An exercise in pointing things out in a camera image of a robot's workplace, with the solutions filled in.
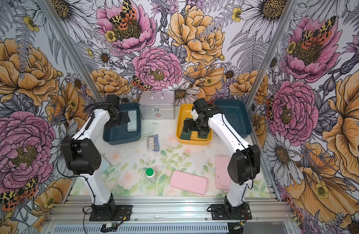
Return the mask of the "dark green pencil case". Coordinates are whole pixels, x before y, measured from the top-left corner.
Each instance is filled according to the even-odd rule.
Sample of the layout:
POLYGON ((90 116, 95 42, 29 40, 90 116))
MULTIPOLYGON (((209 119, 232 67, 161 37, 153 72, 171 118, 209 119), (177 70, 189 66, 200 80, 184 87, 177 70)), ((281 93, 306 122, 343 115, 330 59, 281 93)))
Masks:
POLYGON ((210 132, 210 130, 208 130, 208 131, 198 131, 198 138, 207 139, 209 132, 210 132))

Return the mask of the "floral table mat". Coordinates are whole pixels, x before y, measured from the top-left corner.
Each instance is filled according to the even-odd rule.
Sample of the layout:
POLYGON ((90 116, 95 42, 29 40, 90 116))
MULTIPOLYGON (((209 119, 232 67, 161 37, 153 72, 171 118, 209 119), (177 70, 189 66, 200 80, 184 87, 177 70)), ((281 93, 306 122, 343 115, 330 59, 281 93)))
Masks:
POLYGON ((170 185, 173 171, 182 171, 208 180, 205 197, 223 197, 226 192, 215 186, 215 158, 228 155, 227 146, 217 135, 206 146, 184 145, 175 134, 159 133, 160 151, 148 152, 146 139, 121 145, 109 145, 102 139, 101 155, 111 164, 103 179, 114 197, 194 197, 194 193, 170 185), (147 168, 153 168, 156 181, 149 181, 147 168))

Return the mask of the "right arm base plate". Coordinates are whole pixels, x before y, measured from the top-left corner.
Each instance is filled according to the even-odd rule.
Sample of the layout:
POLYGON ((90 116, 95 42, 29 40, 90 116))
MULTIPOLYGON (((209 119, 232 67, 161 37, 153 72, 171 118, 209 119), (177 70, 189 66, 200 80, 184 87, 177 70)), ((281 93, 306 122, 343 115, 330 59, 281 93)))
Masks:
POLYGON ((212 220, 242 220, 248 221, 252 219, 249 203, 245 202, 237 207, 229 204, 212 204, 207 208, 207 212, 211 213, 212 220))

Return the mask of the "small clear packet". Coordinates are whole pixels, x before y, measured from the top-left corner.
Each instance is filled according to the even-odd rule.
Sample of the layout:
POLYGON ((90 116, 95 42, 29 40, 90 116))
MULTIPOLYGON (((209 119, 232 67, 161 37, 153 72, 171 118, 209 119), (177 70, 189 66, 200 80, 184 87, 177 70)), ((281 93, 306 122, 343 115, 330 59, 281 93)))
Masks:
POLYGON ((158 134, 148 136, 146 143, 147 143, 148 152, 159 152, 160 151, 160 143, 159 143, 158 134))

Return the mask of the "light blue pencil case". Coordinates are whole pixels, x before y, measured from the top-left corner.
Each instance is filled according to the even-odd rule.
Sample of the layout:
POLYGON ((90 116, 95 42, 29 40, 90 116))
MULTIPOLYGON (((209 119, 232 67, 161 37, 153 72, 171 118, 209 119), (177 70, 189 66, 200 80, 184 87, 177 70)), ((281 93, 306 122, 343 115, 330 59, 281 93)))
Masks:
POLYGON ((136 110, 129 110, 128 117, 130 121, 127 123, 127 130, 128 132, 135 132, 137 131, 137 111, 136 110))

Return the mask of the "small green circuit board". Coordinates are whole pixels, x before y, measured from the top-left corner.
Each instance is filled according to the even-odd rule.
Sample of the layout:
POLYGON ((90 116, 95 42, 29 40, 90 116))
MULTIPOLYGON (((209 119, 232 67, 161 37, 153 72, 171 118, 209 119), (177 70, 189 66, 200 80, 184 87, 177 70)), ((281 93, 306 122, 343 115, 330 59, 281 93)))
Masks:
POLYGON ((100 231, 102 233, 109 233, 109 232, 115 232, 116 229, 118 228, 118 223, 106 223, 106 224, 103 224, 100 231))

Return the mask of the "aluminium front rail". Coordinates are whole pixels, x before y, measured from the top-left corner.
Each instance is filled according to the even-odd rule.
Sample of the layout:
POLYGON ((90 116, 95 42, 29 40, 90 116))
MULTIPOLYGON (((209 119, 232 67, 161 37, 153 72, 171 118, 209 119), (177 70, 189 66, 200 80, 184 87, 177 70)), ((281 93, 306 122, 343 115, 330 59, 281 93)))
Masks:
MULTIPOLYGON (((286 202, 274 198, 247 198, 252 218, 249 222, 293 221, 293 213, 286 202)), ((180 223, 212 222, 207 208, 212 204, 223 204, 224 198, 181 198, 181 197, 118 197, 117 205, 131 205, 129 223, 180 223)), ((89 216, 83 207, 89 204, 86 196, 70 196, 64 204, 58 204, 50 212, 46 224, 88 224, 89 216)))

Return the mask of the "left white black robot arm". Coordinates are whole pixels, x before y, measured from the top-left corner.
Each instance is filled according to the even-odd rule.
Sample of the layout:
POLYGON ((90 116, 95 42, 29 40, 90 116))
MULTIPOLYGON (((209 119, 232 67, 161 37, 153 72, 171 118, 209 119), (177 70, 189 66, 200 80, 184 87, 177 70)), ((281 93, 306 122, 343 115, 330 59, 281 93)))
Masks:
POLYGON ((85 111, 90 111, 91 116, 73 138, 62 143, 66 167, 83 179, 91 196, 90 221, 110 221, 117 217, 113 195, 101 175, 102 169, 109 164, 101 156, 96 140, 106 126, 114 127, 130 121, 127 114, 119 113, 119 105, 119 98, 88 105, 85 111))

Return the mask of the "green cap white bottle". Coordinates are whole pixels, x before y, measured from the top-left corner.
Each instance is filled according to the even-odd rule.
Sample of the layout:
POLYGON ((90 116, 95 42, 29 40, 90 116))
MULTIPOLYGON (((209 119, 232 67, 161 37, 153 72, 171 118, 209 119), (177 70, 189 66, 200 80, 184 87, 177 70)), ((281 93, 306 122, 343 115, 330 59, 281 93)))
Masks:
POLYGON ((147 168, 145 171, 145 175, 147 177, 147 179, 151 182, 155 182, 156 181, 156 174, 155 174, 155 170, 153 168, 147 168))

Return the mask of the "dark green pencil case slanted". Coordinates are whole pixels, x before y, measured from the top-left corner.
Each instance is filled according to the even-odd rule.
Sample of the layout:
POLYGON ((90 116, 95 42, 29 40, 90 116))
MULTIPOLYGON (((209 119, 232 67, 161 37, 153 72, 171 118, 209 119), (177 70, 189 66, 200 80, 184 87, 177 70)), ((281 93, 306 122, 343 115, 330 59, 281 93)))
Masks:
POLYGON ((183 122, 183 128, 180 135, 180 139, 182 140, 190 140, 192 132, 197 132, 198 127, 196 122, 191 118, 186 118, 183 122))

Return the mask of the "yellow storage tray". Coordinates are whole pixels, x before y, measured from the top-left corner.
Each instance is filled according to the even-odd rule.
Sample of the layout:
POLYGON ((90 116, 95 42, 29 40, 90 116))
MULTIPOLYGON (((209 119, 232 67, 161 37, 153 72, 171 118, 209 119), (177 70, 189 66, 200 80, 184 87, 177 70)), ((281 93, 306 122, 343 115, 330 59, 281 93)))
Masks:
POLYGON ((183 128, 183 122, 186 118, 193 118, 191 115, 193 105, 186 103, 181 105, 180 107, 176 107, 176 110, 178 110, 178 114, 176 117, 177 125, 176 125, 176 138, 179 143, 181 144, 187 144, 187 145, 198 145, 198 146, 206 146, 208 145, 212 139, 213 139, 213 132, 212 130, 208 134, 207 139, 200 139, 198 138, 197 132, 192 132, 191 139, 190 140, 182 140, 180 139, 180 135, 183 128))

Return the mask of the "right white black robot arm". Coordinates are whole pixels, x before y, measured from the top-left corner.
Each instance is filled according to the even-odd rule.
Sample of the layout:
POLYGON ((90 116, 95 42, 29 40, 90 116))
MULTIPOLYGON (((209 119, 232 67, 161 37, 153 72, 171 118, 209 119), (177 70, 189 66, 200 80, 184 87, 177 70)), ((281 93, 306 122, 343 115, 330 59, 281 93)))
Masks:
POLYGON ((205 99, 198 99, 191 109, 192 119, 184 121, 184 132, 197 131, 201 135, 215 132, 229 148, 231 159, 227 172, 231 179, 230 190, 224 199, 223 208, 217 212, 227 219, 250 219, 249 205, 245 201, 248 190, 260 173, 260 148, 244 140, 232 127, 225 114, 217 106, 209 106, 205 99))

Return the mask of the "pink pencil case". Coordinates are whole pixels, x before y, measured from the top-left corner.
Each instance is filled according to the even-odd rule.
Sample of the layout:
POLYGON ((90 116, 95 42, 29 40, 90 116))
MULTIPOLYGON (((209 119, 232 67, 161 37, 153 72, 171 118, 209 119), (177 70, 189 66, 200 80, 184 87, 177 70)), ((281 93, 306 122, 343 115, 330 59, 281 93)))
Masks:
POLYGON ((230 157, 217 155, 215 158, 215 186, 217 189, 229 191, 231 178, 228 173, 230 157))
POLYGON ((173 171, 170 185, 174 188, 191 192, 198 195, 205 195, 208 180, 204 177, 192 175, 181 171, 173 171))

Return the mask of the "silver metal first-aid case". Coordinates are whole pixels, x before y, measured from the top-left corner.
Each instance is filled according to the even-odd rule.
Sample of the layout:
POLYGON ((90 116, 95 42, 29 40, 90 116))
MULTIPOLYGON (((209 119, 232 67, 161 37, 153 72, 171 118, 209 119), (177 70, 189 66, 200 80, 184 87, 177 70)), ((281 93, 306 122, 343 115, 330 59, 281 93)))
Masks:
POLYGON ((175 92, 171 90, 143 91, 139 100, 139 109, 146 120, 175 119, 175 92))

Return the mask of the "teal storage tray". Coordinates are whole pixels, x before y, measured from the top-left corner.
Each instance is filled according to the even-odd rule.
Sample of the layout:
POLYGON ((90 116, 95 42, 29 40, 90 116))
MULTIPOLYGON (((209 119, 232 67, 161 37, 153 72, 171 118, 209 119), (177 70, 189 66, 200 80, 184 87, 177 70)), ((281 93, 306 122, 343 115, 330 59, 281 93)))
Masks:
POLYGON ((103 140, 110 145, 118 145, 138 141, 141 137, 141 114, 137 103, 124 103, 120 106, 119 112, 129 110, 137 111, 137 131, 128 132, 127 123, 116 125, 114 127, 105 127, 103 131, 103 140))
POLYGON ((236 99, 216 99, 214 105, 225 114, 228 122, 242 138, 252 133, 252 124, 244 102, 236 99))

